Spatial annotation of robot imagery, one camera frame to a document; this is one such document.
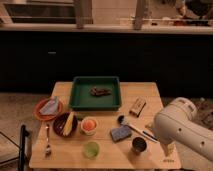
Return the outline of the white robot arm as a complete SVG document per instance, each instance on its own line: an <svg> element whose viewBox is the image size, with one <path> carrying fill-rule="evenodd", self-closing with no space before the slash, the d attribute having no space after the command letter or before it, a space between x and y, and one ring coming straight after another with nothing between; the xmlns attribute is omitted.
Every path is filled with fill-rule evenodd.
<svg viewBox="0 0 213 171"><path fill-rule="evenodd" d="M153 132L160 143L177 141L213 162L213 131L195 124L196 114L193 102L178 97L154 116Z"/></svg>

